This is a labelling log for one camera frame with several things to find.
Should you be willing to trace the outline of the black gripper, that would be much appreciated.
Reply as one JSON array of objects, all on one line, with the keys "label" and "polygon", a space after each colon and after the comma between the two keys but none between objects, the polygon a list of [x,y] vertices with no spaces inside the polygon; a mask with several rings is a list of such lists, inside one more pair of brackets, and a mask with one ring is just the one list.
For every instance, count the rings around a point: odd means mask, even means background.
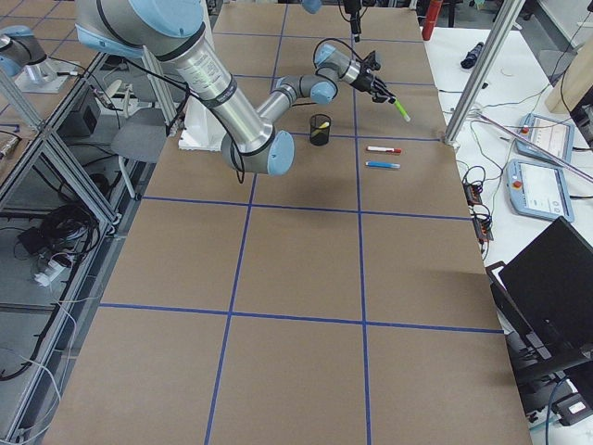
[{"label": "black gripper", "polygon": [[342,6],[352,32],[360,32],[360,0],[343,0]]},{"label": "black gripper", "polygon": [[374,74],[382,66],[381,56],[375,50],[363,59],[352,59],[351,66],[356,71],[356,77],[349,83],[353,88],[371,94],[374,103],[396,103],[397,98],[387,91],[385,83]]}]

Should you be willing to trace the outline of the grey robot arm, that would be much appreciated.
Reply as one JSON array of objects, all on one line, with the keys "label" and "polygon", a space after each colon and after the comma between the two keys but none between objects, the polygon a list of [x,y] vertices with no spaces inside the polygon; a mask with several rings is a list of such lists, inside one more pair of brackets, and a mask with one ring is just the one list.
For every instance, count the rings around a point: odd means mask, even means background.
[{"label": "grey robot arm", "polygon": [[270,96],[254,108],[234,76],[219,60],[206,37],[208,18],[198,1],[79,1],[76,4],[79,41],[98,52],[139,58],[149,50],[169,62],[191,95],[207,108],[226,131],[221,153],[239,174],[282,175],[294,159],[293,136],[274,123],[298,99],[325,105],[334,100],[338,84],[346,83],[372,96],[376,103],[399,104],[375,76],[380,63],[374,53],[361,58],[335,48],[325,39],[314,50],[312,75],[286,76]]},{"label": "grey robot arm", "polygon": [[[322,0],[302,0],[302,7],[310,14],[316,14],[322,7]],[[343,0],[337,2],[341,18],[349,25],[351,34],[361,33],[362,2],[360,0]]]}]

